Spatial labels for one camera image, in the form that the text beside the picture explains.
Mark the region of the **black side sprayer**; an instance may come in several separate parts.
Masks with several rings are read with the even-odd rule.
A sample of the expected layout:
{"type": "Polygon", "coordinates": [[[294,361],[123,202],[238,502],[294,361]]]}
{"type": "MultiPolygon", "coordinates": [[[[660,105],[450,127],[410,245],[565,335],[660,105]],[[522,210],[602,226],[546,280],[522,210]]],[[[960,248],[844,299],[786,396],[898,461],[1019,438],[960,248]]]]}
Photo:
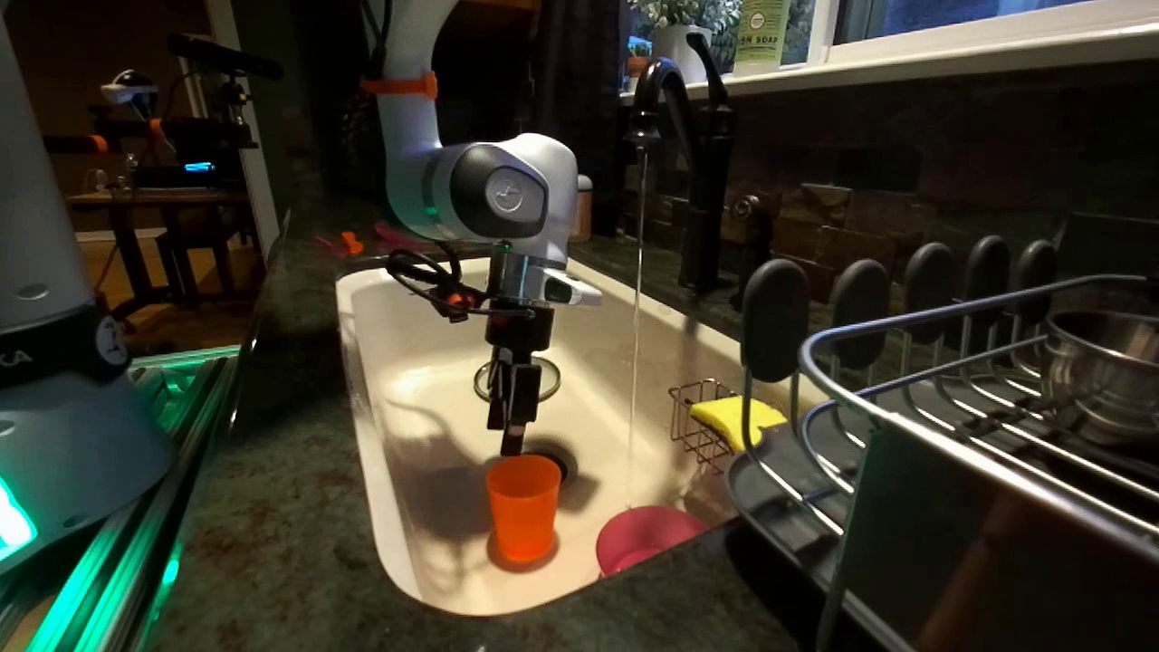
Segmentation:
{"type": "Polygon", "coordinates": [[[742,224],[742,236],[737,256],[737,285],[730,296],[736,312],[742,310],[742,298],[751,276],[771,259],[771,212],[770,202],[758,195],[745,195],[732,203],[732,214],[742,224]]]}

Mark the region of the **black tap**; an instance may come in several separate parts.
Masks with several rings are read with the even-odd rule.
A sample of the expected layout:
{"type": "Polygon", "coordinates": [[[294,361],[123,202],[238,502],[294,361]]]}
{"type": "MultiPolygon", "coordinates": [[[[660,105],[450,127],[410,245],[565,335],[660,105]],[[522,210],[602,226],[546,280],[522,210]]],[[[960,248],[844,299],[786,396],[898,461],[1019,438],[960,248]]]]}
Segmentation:
{"type": "Polygon", "coordinates": [[[641,151],[663,139],[661,115],[669,115],[670,129],[690,167],[685,233],[677,281],[695,294],[712,292],[719,284],[721,227],[727,181],[735,141],[736,112],[730,107],[694,110],[677,63],[655,58],[642,71],[632,100],[627,140],[641,151]]]}

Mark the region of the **steel pot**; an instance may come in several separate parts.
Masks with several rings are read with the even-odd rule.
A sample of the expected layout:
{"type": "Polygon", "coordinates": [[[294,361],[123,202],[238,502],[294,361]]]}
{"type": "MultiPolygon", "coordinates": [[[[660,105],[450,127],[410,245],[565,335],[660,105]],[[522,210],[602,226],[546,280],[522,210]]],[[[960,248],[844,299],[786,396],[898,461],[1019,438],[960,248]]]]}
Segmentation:
{"type": "Polygon", "coordinates": [[[1098,446],[1159,446],[1159,317],[1048,315],[1040,384],[1069,433],[1098,446]]]}

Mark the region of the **pink plastic bowl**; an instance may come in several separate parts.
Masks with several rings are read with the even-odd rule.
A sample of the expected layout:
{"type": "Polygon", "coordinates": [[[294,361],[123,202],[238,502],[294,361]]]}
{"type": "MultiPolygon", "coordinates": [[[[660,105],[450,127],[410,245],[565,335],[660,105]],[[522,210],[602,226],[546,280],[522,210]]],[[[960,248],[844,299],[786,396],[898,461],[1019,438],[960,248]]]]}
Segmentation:
{"type": "Polygon", "coordinates": [[[656,554],[695,539],[707,523],[687,512],[666,506],[637,506],[608,519],[595,545],[602,577],[650,561],[656,554]]]}

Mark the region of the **yellow sponge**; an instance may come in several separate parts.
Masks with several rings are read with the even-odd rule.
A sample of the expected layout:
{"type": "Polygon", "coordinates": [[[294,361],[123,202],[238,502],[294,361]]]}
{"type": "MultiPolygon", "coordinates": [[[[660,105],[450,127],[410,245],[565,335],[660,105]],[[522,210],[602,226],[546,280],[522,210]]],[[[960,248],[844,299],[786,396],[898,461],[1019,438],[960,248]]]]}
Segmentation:
{"type": "Polygon", "coordinates": [[[690,416],[723,438],[732,450],[744,449],[742,438],[742,409],[748,406],[749,440],[753,446],[761,445],[767,428],[786,425],[788,419],[777,408],[761,403],[760,400],[744,400],[743,396],[707,400],[690,406],[690,416]]]}

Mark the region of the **metal sink strainer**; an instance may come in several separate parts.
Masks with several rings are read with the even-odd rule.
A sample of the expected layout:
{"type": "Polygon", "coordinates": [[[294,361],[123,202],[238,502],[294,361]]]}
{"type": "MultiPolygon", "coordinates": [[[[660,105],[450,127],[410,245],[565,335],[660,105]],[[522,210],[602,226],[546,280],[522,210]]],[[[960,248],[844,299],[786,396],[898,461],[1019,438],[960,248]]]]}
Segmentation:
{"type": "MultiPolygon", "coordinates": [[[[532,356],[532,362],[540,369],[538,401],[542,403],[542,401],[551,400],[561,388],[561,371],[555,362],[551,362],[542,356],[532,356]]],[[[474,375],[475,395],[483,401],[490,400],[490,371],[493,371],[493,362],[488,360],[474,375]]]]}

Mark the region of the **orange plastic cup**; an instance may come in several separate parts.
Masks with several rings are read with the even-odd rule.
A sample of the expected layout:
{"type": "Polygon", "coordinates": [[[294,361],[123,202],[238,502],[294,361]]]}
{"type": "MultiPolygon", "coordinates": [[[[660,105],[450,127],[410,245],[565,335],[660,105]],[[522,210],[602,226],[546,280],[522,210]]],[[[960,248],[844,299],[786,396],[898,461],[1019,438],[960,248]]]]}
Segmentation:
{"type": "Polygon", "coordinates": [[[553,549],[562,474],[545,455],[511,455],[490,467],[484,486],[498,552],[531,564],[553,549]]]}

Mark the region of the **metal dish rack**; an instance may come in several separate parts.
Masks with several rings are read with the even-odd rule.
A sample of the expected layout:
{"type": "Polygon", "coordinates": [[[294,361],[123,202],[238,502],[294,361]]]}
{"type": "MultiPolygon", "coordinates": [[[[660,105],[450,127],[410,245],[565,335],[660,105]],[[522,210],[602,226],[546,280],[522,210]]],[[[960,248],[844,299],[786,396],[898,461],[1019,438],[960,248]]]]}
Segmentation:
{"type": "Polygon", "coordinates": [[[903,310],[876,261],[809,285],[767,261],[742,298],[742,396],[788,419],[727,483],[822,589],[814,644],[846,652],[1159,652],[1159,446],[1098,446],[1043,397],[1047,317],[1159,317],[1159,269],[1057,280],[1049,241],[927,244],[903,310]]]}

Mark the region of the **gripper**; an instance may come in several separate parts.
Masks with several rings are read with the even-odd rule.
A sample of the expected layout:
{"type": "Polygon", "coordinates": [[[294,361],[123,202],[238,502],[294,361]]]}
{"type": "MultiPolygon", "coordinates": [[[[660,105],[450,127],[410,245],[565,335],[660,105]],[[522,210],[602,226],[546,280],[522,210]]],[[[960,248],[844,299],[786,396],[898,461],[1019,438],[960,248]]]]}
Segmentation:
{"type": "Polygon", "coordinates": [[[534,352],[551,347],[552,308],[489,308],[484,340],[493,346],[487,428],[502,432],[501,455],[522,455],[526,426],[538,413],[541,369],[534,352]]]}

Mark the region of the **black tap lever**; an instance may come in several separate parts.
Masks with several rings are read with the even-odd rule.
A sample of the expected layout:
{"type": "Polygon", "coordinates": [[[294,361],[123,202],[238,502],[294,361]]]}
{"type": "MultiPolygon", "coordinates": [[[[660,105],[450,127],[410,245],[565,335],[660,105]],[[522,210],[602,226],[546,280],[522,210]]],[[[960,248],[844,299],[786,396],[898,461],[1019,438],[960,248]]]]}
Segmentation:
{"type": "Polygon", "coordinates": [[[704,32],[688,32],[685,42],[698,54],[701,66],[704,66],[709,107],[713,110],[719,110],[722,107],[727,108],[729,94],[710,54],[709,38],[704,32]]]}

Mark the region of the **green soap bottle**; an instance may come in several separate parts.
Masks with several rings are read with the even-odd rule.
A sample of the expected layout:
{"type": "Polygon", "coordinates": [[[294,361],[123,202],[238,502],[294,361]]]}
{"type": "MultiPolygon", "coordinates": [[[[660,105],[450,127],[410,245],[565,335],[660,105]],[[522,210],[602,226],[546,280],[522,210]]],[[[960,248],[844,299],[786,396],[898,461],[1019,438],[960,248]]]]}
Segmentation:
{"type": "Polygon", "coordinates": [[[780,69],[793,0],[742,0],[732,74],[780,69]]]}

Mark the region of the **black device with blue light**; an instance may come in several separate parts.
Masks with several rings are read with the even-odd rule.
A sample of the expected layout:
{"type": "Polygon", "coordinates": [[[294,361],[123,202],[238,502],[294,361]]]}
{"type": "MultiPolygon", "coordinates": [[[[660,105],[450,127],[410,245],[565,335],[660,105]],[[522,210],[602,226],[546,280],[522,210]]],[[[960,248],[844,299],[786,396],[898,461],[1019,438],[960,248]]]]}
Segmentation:
{"type": "Polygon", "coordinates": [[[146,125],[150,145],[169,145],[177,162],[137,166],[131,174],[134,186],[236,190],[245,185],[241,152],[258,149],[245,122],[178,117],[152,119],[146,125]]]}

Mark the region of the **window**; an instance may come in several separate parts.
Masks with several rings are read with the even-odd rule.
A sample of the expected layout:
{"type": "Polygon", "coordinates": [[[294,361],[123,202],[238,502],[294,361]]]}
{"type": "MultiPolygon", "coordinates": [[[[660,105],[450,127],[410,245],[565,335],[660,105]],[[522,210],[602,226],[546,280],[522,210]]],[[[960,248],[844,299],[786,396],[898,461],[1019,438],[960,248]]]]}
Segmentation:
{"type": "Polygon", "coordinates": [[[1064,69],[1098,63],[1159,61],[1159,0],[996,0],[997,15],[958,24],[850,41],[857,19],[882,24],[874,0],[814,0],[803,63],[757,63],[727,73],[735,96],[901,82],[936,76],[1064,69]]]}

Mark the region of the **white sink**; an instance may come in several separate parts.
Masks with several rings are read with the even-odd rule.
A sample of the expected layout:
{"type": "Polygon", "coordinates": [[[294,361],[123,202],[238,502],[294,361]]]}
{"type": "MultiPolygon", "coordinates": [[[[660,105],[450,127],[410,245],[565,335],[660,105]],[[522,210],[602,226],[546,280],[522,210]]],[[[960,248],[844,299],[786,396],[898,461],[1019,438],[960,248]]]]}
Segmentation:
{"type": "Polygon", "coordinates": [[[580,261],[568,272],[603,301],[555,313],[545,358],[561,388],[524,446],[566,474],[553,549],[530,565],[493,543],[484,475],[501,435],[474,391],[493,351],[484,318],[451,323],[381,269],[336,284],[374,543],[409,598],[468,616],[522,611],[595,583],[598,532],[630,506],[671,506],[710,527],[735,517],[723,475],[670,440],[669,389],[712,378],[739,391],[738,340],[580,261]]]}

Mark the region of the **small canister with lid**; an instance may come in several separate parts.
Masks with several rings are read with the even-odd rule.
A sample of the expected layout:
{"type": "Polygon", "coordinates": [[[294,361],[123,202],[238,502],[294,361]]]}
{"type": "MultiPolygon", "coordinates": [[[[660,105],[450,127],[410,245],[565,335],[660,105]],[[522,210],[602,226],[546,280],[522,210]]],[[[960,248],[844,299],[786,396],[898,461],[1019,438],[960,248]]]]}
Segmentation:
{"type": "Polygon", "coordinates": [[[569,240],[571,241],[588,241],[592,237],[593,189],[592,180],[588,175],[580,174],[577,177],[574,225],[569,235],[569,240]]]}

